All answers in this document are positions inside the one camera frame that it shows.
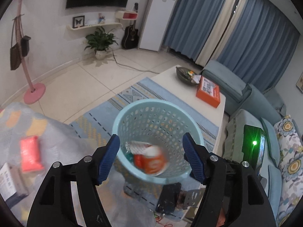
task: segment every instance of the brown bag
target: brown bag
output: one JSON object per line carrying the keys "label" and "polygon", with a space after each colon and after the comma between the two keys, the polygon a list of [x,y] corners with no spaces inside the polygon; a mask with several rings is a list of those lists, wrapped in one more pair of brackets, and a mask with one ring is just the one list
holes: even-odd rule
{"label": "brown bag", "polygon": [[18,18],[14,19],[13,30],[12,30],[11,49],[10,49],[11,71],[16,70],[21,64],[21,54],[20,54],[20,50],[19,50],[19,45],[18,45],[18,43],[16,43],[13,46],[13,34],[14,34],[16,19],[18,19]]}

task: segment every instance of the metal screw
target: metal screw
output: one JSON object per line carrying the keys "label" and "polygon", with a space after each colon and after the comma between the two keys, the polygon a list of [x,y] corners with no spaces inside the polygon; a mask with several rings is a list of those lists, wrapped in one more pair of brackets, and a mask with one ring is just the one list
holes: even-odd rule
{"label": "metal screw", "polygon": [[58,168],[60,166],[60,162],[55,162],[55,163],[53,163],[53,168]]}
{"label": "metal screw", "polygon": [[86,157],[84,157],[84,161],[85,162],[91,162],[91,160],[92,160],[93,158],[91,157],[91,156],[86,156]]}
{"label": "metal screw", "polygon": [[212,161],[218,161],[218,157],[215,155],[210,156],[210,160]]}
{"label": "metal screw", "polygon": [[243,162],[242,162],[242,166],[244,166],[244,167],[249,167],[249,163],[248,163],[247,161],[243,161]]}

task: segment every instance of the light blue plastic basket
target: light blue plastic basket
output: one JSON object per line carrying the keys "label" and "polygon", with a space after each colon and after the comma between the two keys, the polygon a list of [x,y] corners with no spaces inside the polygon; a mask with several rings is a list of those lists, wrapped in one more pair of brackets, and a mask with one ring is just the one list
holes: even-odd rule
{"label": "light blue plastic basket", "polygon": [[[131,174],[144,181],[157,184],[180,182],[191,172],[184,160],[182,137],[186,132],[197,144],[204,146],[203,136],[196,122],[178,106],[156,99],[133,102],[120,111],[113,125],[113,134],[120,137],[117,157]],[[149,142],[161,146],[169,156],[169,166],[158,176],[149,176],[137,169],[125,157],[125,142]]]}

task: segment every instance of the floral pillow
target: floral pillow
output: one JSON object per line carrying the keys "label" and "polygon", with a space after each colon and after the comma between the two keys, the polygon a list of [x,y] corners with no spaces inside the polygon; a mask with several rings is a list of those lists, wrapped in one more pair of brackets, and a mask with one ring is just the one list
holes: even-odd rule
{"label": "floral pillow", "polygon": [[280,146],[278,168],[282,175],[282,192],[276,223],[281,226],[303,195],[303,145],[288,115],[274,125]]}

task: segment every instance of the white shelf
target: white shelf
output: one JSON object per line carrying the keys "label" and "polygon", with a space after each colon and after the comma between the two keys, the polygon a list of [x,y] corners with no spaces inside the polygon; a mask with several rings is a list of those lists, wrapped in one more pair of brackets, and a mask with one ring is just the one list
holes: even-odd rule
{"label": "white shelf", "polygon": [[[132,18],[124,18],[125,14],[133,14],[135,15],[135,17]],[[123,20],[137,20],[138,18],[138,13],[134,12],[134,11],[116,11],[115,13],[115,17],[116,19],[123,19]]]}
{"label": "white shelf", "polygon": [[98,26],[109,26],[109,25],[120,25],[122,27],[121,23],[118,22],[106,22],[103,24],[94,24],[94,25],[86,25],[83,27],[78,27],[78,28],[72,28],[70,25],[67,25],[66,28],[72,31],[77,31],[77,30],[81,30],[81,29],[85,29],[85,28],[91,28],[91,27],[98,27]]}

